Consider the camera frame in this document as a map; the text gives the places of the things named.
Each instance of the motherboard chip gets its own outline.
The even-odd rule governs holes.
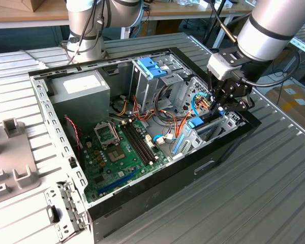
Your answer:
[[[118,175],[120,176],[120,178],[122,178],[124,176],[123,171],[118,172]]]
[[[104,178],[103,178],[103,176],[97,176],[95,179],[94,179],[94,181],[95,181],[95,183],[96,184],[98,184],[98,183],[100,183],[100,182],[102,182],[104,180]]]
[[[122,150],[122,147],[115,146],[113,148],[110,148],[106,150],[108,157],[112,162],[116,162],[117,160],[123,159],[126,157],[124,151]]]

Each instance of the workbench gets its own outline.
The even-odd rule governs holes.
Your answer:
[[[221,17],[225,17],[224,23],[229,23],[234,17],[241,16],[250,12],[252,7],[244,3],[234,4],[232,8],[224,8]],[[149,21],[167,20],[167,19],[195,19],[209,18],[211,8],[207,9],[201,5],[181,6],[177,2],[171,3],[152,2],[150,4]],[[142,21],[148,18],[144,13]],[[36,26],[57,26],[69,25],[68,10],[64,0],[46,0],[34,12],[0,7],[0,28],[19,28],[19,27],[36,27]],[[121,29],[121,39],[129,38],[130,28]],[[225,33],[221,30],[214,47],[218,47]]]
[[[206,70],[210,52],[183,33],[106,42],[111,57],[175,46]],[[30,53],[49,67],[68,62],[60,48]],[[0,243],[58,242],[43,191],[67,176],[28,79],[36,69],[27,54],[0,54],[0,122],[25,123],[41,180],[0,203]],[[305,130],[257,90],[251,97],[262,125],[226,162],[100,243],[305,243]],[[89,240],[83,231],[66,243]]]

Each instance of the green motherboard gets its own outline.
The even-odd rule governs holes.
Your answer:
[[[94,130],[93,133],[82,137],[81,143],[84,149],[81,160],[83,160],[84,173],[88,180],[88,186],[85,189],[88,202],[96,201],[168,162],[158,146],[147,147],[145,136],[148,134],[139,120],[131,122],[129,126],[132,131],[129,130],[129,127],[126,130],[123,125],[117,125],[115,132],[119,143],[110,144],[105,150],[103,150],[101,141],[113,137],[112,134],[109,134],[108,129],[99,132],[101,141]],[[138,143],[139,140],[141,140],[140,143],[145,143],[154,158],[153,162],[148,163],[142,155],[142,150],[133,143],[134,141]]]

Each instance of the aluminum table surface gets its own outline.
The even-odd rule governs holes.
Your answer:
[[[106,42],[112,57],[176,46],[203,70],[209,52],[185,34]],[[30,51],[49,67],[65,65],[60,48]],[[43,124],[22,52],[0,54],[0,122],[25,123],[41,185],[0,203],[0,243],[58,243],[43,191],[66,179]],[[305,131],[256,90],[251,112],[262,122],[229,160],[117,230],[114,243],[305,243]],[[83,231],[67,243],[91,243]]]

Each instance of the ram slot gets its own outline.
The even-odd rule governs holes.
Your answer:
[[[149,162],[155,161],[155,158],[148,146],[143,142],[132,125],[122,127],[122,131],[145,166],[149,165]]]

